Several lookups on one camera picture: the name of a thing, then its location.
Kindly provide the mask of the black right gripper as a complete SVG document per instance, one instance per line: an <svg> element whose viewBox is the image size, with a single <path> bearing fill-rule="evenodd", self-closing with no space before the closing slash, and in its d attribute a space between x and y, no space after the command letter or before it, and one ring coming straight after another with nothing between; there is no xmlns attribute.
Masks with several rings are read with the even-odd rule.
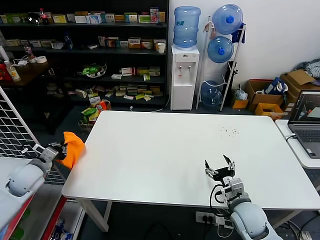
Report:
<svg viewBox="0 0 320 240"><path fill-rule="evenodd" d="M208 162L205 161L205 174L209 178L213 178L214 181L220 182L222 185L227 185L228 181L235 176L235 162L231 161L226 155L223 155L223 157L228 166L214 170L210 168Z"/></svg>

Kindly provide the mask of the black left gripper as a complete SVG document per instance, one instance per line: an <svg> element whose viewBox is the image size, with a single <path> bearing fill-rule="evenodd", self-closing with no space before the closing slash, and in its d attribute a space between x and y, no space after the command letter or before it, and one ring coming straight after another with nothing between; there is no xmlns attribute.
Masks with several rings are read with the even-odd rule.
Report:
<svg viewBox="0 0 320 240"><path fill-rule="evenodd" d="M49 146L53 147L57 151L56 159L64 160L67 156L67 146L62 142L52 142Z"/></svg>

